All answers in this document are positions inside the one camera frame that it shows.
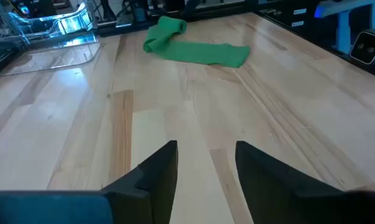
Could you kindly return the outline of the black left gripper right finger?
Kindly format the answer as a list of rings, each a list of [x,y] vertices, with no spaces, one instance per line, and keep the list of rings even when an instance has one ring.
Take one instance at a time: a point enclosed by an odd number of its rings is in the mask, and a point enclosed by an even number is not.
[[[342,191],[236,143],[239,183],[254,223],[375,223],[375,191]]]

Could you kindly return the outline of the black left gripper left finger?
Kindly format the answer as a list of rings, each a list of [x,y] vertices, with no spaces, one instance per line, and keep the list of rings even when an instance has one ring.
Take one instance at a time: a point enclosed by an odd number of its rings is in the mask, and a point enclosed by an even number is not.
[[[178,146],[172,140],[133,170],[101,189],[114,223],[168,224],[178,178]]]

